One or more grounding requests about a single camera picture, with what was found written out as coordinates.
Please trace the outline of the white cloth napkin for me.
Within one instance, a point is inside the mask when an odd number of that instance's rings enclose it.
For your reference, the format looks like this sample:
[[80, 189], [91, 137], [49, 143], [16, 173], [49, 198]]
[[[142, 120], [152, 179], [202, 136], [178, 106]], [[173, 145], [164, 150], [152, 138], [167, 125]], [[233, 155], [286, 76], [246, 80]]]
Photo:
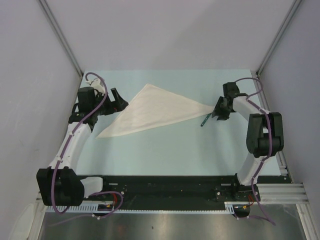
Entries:
[[148, 83], [96, 138], [120, 137], [172, 125], [207, 115], [212, 110], [211, 105]]

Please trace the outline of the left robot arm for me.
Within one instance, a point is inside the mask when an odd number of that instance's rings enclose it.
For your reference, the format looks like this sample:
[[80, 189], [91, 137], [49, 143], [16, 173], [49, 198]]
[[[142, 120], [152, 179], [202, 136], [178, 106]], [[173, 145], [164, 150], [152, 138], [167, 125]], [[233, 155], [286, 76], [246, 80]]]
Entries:
[[104, 90], [90, 86], [78, 89], [78, 102], [73, 105], [62, 145], [50, 165], [36, 174], [44, 205], [72, 207], [81, 205], [92, 194], [100, 200], [110, 196], [111, 188], [101, 177], [80, 177], [75, 170], [98, 117], [121, 112], [129, 105], [116, 88], [111, 93], [114, 100]]

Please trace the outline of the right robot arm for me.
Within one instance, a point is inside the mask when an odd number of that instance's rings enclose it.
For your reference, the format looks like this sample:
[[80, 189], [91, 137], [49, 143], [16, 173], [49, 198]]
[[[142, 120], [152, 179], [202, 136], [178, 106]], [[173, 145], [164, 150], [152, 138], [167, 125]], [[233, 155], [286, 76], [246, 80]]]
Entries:
[[265, 163], [284, 148], [283, 119], [279, 112], [270, 112], [241, 93], [235, 82], [223, 84], [223, 96], [219, 97], [212, 117], [226, 121], [231, 113], [247, 120], [247, 158], [236, 174], [238, 183], [230, 188], [231, 196], [242, 201], [249, 194], [247, 186], [257, 183]]

